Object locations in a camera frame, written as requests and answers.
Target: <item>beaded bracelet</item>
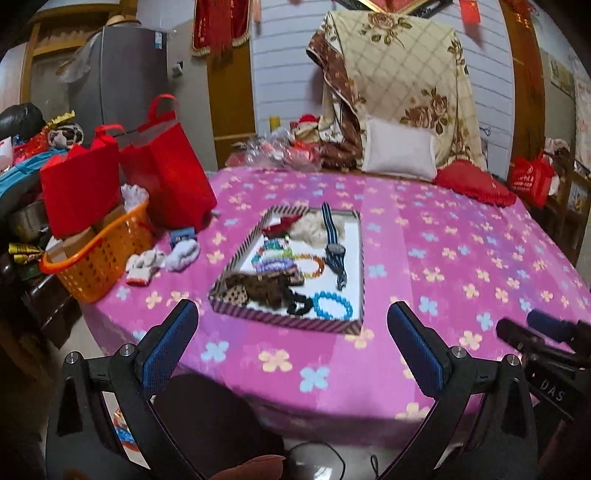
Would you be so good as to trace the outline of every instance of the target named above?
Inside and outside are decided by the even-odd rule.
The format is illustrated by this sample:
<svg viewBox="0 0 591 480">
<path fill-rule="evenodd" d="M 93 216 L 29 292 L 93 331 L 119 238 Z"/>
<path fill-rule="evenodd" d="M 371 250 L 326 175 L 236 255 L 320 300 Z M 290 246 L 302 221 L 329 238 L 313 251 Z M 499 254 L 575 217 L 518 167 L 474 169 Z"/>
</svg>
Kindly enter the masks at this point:
<svg viewBox="0 0 591 480">
<path fill-rule="evenodd" d="M 324 260 L 317 255 L 300 254 L 293 256 L 294 260 L 314 260 L 318 264 L 318 269 L 313 272 L 302 272 L 304 278 L 318 278 L 324 271 Z"/>
<path fill-rule="evenodd" d="M 316 312 L 316 315 L 318 315 L 318 317 L 327 320 L 335 320 L 335 317 L 333 317 L 330 313 L 320 308 L 320 299 L 333 300 L 336 303 L 340 303 L 343 307 L 345 307 L 346 311 L 343 320 L 350 320 L 350 318 L 353 316 L 353 307 L 351 306 L 351 302 L 349 300 L 347 300 L 344 297 L 341 297 L 340 295 L 337 295 L 334 292 L 321 291 L 315 294 L 312 298 L 312 302 L 314 304 L 314 311 Z"/>
<path fill-rule="evenodd" d="M 256 273 L 284 271 L 294 265 L 294 261 L 288 257 L 266 258 L 256 264 Z"/>
<path fill-rule="evenodd" d="M 257 263 L 261 261 L 261 258 L 265 252 L 268 251 L 281 251 L 282 253 L 277 254 L 277 257 L 293 257 L 293 250 L 287 246 L 285 241 L 280 241 L 278 238 L 273 240 L 265 240 L 257 251 L 254 257 L 251 259 L 251 264 L 256 268 Z"/>
</svg>

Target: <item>watch face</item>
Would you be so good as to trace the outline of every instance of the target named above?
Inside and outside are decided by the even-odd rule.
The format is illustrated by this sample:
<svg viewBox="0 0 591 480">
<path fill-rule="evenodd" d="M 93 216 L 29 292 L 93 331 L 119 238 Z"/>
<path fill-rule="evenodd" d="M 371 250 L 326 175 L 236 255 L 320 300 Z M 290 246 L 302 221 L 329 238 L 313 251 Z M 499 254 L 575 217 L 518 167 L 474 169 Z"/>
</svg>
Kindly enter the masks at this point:
<svg viewBox="0 0 591 480">
<path fill-rule="evenodd" d="M 345 247 L 341 244 L 328 244 L 326 245 L 326 252 L 332 255 L 344 255 Z"/>
</svg>

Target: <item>table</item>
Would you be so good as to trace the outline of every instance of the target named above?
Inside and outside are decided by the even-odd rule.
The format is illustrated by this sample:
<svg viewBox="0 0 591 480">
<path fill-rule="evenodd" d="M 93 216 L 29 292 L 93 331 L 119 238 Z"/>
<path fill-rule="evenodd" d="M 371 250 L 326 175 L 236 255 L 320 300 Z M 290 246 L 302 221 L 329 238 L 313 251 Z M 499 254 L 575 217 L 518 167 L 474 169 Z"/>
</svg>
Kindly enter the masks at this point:
<svg viewBox="0 0 591 480">
<path fill-rule="evenodd" d="M 393 301 L 406 301 L 448 345 L 489 359 L 511 352 L 495 335 L 500 318 L 525 323 L 533 308 L 589 318 L 591 296 L 576 270 L 519 200 L 499 209 L 428 184 L 244 167 L 218 172 L 212 185 L 220 215 L 199 233 L 198 260 L 181 274 L 163 271 L 147 288 L 120 280 L 83 307 L 85 318 L 112 354 L 137 343 L 180 299 L 195 301 L 199 329 L 181 367 L 246 397 L 284 435 L 387 446 L 408 440 L 432 400 L 388 333 Z M 209 288 L 267 208 L 325 200 L 362 216 L 360 336 L 282 329 L 211 310 Z M 170 250 L 166 239 L 160 247 Z"/>
</svg>

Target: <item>refrigerator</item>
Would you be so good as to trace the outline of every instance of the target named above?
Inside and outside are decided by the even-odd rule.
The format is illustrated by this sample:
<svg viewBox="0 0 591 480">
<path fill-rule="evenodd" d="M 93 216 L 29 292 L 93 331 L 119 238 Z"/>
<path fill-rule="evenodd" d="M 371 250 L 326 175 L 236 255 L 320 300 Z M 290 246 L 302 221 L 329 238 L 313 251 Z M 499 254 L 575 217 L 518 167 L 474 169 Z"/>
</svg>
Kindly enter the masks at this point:
<svg viewBox="0 0 591 480">
<path fill-rule="evenodd" d="M 89 70 L 68 84 L 70 108 L 84 131 L 84 145 L 99 125 L 132 132 L 147 121 L 150 102 L 169 92 L 166 32 L 133 22 L 103 27 L 88 58 Z"/>
</svg>

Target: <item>blue striped watch strap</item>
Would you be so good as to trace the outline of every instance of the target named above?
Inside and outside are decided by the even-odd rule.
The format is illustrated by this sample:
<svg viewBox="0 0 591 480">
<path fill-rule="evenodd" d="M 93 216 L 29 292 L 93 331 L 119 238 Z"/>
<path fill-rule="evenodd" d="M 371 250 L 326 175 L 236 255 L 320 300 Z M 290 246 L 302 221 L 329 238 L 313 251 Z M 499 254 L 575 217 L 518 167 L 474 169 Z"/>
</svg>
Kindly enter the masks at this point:
<svg viewBox="0 0 591 480">
<path fill-rule="evenodd" d="M 326 227 L 328 244 L 338 244 L 339 236 L 335 227 L 335 223 L 330 213 L 330 205 L 326 202 L 322 204 L 322 218 L 324 219 L 324 225 Z M 337 290 L 343 290 L 347 285 L 347 274 L 345 273 L 345 256 L 335 255 L 326 251 L 326 263 L 329 268 L 337 274 L 336 288 Z"/>
</svg>

